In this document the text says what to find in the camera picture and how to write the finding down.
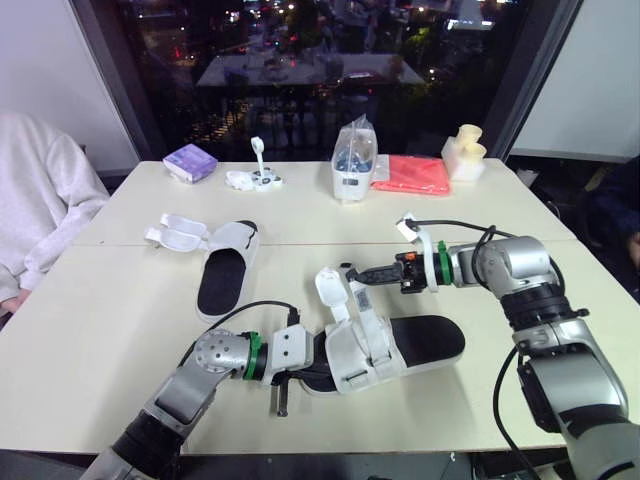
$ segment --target clear plastic bag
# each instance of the clear plastic bag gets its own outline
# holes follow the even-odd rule
[[[362,200],[378,156],[378,140],[366,115],[340,129],[331,158],[333,194],[339,200]]]
[[[448,195],[449,178],[439,158],[389,155],[388,181],[373,182],[371,188],[390,192]]]

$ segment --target red towel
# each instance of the red towel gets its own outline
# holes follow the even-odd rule
[[[449,177],[439,158],[389,155],[391,178],[373,182],[371,188],[390,192],[448,195]]]

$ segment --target person's hand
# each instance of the person's hand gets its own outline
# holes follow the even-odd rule
[[[640,232],[636,232],[628,238],[627,250],[633,266],[636,267],[636,270],[640,270]]]
[[[4,302],[0,303],[0,307],[9,310],[11,313],[16,313],[30,294],[31,290],[21,288],[17,297],[8,298]]]

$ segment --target purple box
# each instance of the purple box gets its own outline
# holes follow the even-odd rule
[[[218,160],[193,144],[170,153],[162,159],[165,166],[180,180],[196,183],[216,168]]]

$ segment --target slipper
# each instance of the slipper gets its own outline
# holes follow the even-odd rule
[[[202,280],[196,309],[213,323],[236,308],[243,298],[245,278],[259,245],[258,227],[249,220],[222,225],[213,234],[204,223],[163,214],[163,228],[149,227],[145,239],[176,252],[204,250]]]
[[[335,270],[316,276],[322,302],[336,323],[314,340],[314,363],[297,372],[303,387],[313,394],[350,393],[400,376],[455,363],[465,347],[460,328],[437,315],[386,319],[378,316],[367,286],[349,281],[359,318],[349,318],[347,293]]]
[[[258,227],[249,220],[226,223],[211,234],[197,299],[205,322],[222,318],[241,301],[258,245]]]

